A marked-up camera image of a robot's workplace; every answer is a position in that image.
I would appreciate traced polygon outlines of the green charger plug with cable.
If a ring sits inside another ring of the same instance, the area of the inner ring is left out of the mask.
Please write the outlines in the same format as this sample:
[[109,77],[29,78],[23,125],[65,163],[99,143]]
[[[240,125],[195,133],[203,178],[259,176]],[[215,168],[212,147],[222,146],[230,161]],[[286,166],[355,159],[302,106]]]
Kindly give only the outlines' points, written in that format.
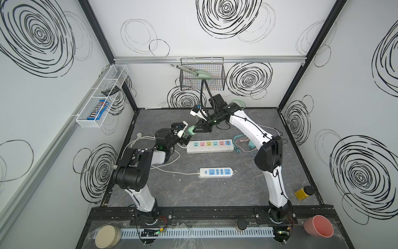
[[192,136],[195,135],[194,129],[195,129],[195,126],[190,126],[189,128],[186,128],[183,131],[182,138],[187,141],[191,140]]

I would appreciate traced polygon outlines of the large multicolour power strip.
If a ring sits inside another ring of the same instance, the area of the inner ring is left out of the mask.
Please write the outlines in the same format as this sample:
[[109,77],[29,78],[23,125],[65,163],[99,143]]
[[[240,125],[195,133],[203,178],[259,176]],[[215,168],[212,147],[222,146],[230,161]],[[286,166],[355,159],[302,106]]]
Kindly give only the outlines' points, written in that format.
[[223,153],[233,150],[232,140],[190,141],[186,147],[188,154]]

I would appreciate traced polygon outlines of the small blue white power strip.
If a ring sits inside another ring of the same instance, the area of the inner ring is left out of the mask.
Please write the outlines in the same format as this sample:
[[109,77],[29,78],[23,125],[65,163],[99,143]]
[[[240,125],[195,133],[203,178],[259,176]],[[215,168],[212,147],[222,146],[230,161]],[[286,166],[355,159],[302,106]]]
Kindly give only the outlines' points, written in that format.
[[199,178],[229,178],[234,175],[234,171],[229,168],[200,168]]

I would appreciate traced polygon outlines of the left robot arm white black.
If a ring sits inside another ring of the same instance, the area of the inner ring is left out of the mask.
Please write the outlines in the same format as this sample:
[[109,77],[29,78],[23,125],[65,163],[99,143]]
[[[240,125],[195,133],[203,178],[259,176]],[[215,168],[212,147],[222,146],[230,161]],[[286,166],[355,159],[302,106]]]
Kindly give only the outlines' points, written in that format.
[[183,121],[158,130],[152,149],[133,148],[131,143],[123,150],[113,173],[112,182],[131,196],[136,206],[135,216],[147,224],[154,224],[159,213],[158,203],[147,185],[150,169],[168,163],[176,144],[188,144],[191,136],[184,133],[187,127],[188,123]]

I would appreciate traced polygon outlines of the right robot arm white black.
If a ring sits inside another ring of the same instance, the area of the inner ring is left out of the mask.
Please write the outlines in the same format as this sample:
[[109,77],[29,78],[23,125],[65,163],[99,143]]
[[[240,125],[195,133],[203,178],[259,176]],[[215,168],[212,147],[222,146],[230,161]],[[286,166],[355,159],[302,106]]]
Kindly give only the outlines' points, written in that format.
[[248,117],[242,107],[234,102],[227,104],[219,94],[210,99],[210,104],[214,108],[212,114],[200,104],[191,109],[191,115],[201,119],[192,127],[192,132],[210,133],[214,126],[226,121],[254,143],[258,151],[254,162],[263,172],[269,192],[270,220],[281,224],[292,212],[282,177],[283,139],[279,135],[272,135],[263,130]]

